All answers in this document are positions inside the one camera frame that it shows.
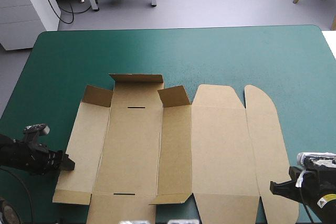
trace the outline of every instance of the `white cabinet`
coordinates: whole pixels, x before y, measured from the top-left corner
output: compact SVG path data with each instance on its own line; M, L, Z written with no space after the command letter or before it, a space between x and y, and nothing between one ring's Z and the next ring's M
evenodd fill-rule
M56 1L50 2L60 16ZM32 48L40 33L56 31L58 23L48 0L0 0L0 44L6 50Z

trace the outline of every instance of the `flattened cardboard box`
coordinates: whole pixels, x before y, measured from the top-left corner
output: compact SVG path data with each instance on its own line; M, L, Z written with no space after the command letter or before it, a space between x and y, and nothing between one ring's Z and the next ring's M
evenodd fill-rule
M245 109L231 87L201 85L191 105L182 86L163 89L161 75L111 76L116 83L113 96L104 92L112 102L105 106L109 116L104 110L97 120L97 146L88 139L90 127L81 126L82 118L94 119L80 106L67 149L78 155L76 168L61 174L54 202L88 205L92 193L88 223L155 223L154 205L194 194L202 223L255 223L261 196L268 223L296 222L298 204L269 191L272 179L288 179L289 164L276 109L261 90L246 87ZM97 92L92 98L101 97L101 89L89 89ZM102 155L80 157L72 147L83 146L79 140ZM276 162L264 169L270 159ZM91 161L90 176L77 171Z

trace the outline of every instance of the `white desk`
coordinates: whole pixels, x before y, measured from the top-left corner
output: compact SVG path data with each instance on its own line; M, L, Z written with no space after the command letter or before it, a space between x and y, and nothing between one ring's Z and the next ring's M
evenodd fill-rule
M323 31L322 33L336 59L336 31Z

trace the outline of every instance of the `cardboard flap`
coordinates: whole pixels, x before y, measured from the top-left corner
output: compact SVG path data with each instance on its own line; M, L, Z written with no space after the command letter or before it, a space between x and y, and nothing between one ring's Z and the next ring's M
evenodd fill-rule
M163 82L161 74L117 74L111 73L110 76L115 82Z
M190 101L183 86L158 90L163 107L189 105Z
M198 87L193 106L244 109L232 87L208 84L202 84Z
M87 224L118 224L126 220L155 223L155 196L92 195Z
M87 85L82 102L109 108L111 106L112 95L112 90Z
M158 78L150 74L141 75L145 76L142 79L136 78L137 75L128 74L126 76L132 77L130 80L156 80ZM161 81L116 82L111 106L113 108L130 109L162 108L158 90L163 89L163 87L164 83Z
M56 189L52 201L53 203L89 205L91 192Z
M151 205L163 205L163 204L182 204L189 199L191 194L168 194L159 195L152 202Z
M257 87L245 87L246 116L253 144L259 192L269 224L296 223L299 203L275 196L270 181L285 182L289 161L278 113L271 98Z
M110 108L80 103L66 151L75 170L60 172L53 202L90 204L109 113Z
M194 194L194 196L202 224L256 223L259 196L216 194Z

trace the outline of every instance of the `cardboard tab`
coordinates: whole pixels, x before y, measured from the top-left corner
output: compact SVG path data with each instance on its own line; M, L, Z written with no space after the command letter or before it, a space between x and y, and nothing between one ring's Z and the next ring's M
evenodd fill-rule
M190 101L183 86L158 90L163 107L190 105Z
M185 203L190 196L191 194L159 195L151 202L151 205L182 204Z
M232 87L208 84L198 86L193 106L244 109Z
M251 85L245 87L245 102L258 187L267 223L294 224L299 216L299 203L273 195L269 190L271 180L290 180L289 161L276 107L268 95Z
M82 102L109 108L111 106L113 91L87 85Z
M157 82L163 83L163 77L161 74L117 74L111 73L110 76L116 82Z

